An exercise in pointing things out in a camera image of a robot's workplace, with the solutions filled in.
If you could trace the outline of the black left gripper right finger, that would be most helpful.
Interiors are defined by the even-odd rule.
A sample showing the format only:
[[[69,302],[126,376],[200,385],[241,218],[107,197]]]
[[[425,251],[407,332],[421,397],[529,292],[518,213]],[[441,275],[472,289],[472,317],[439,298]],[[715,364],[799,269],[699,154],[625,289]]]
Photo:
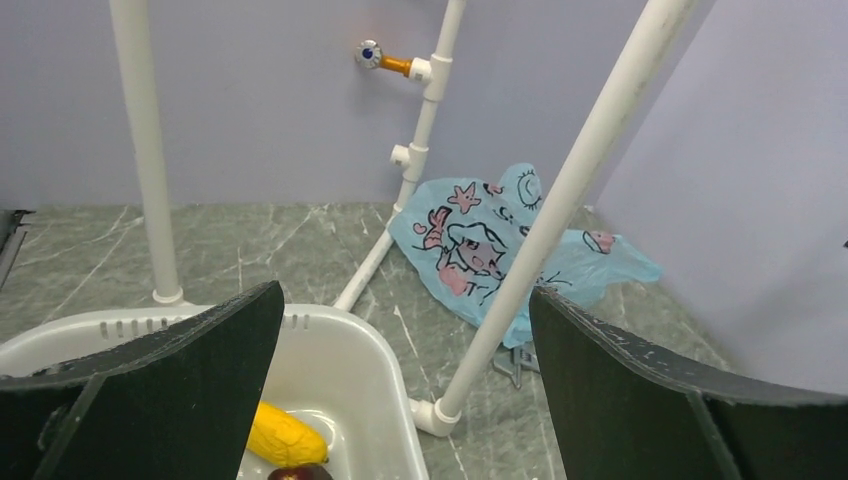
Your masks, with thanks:
[[[529,314],[571,479],[843,479],[847,399],[726,372],[549,288]]]

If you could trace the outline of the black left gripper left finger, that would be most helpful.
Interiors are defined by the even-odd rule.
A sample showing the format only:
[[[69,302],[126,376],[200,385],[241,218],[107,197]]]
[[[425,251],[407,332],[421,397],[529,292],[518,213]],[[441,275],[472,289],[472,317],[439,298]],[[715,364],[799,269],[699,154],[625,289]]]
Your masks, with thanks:
[[[157,332],[1,381],[5,479],[233,479],[284,313],[270,281]]]

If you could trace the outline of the yellow fake fruit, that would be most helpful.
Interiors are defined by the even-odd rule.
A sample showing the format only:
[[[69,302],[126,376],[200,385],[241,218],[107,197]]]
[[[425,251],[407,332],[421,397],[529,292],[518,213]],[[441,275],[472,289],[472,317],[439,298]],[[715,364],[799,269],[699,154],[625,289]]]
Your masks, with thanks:
[[[329,446],[312,427],[288,412],[260,401],[246,449],[279,468],[325,464]]]

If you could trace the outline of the brown fake fruit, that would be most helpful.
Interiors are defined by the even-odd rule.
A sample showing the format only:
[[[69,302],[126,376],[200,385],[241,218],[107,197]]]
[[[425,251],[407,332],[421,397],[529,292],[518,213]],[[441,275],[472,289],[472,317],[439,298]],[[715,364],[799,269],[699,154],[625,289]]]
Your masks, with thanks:
[[[329,471],[319,464],[274,469],[267,480],[333,480]]]

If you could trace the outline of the light blue printed plastic bag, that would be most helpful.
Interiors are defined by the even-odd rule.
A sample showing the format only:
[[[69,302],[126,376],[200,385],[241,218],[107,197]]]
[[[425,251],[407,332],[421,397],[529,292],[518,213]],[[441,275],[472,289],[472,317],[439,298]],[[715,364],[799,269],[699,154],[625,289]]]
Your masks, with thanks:
[[[496,182],[443,178],[422,183],[389,225],[389,233],[435,299],[478,327],[515,261],[543,204],[529,163]],[[537,283],[588,308],[608,286],[653,283],[662,269],[622,236],[567,230]]]

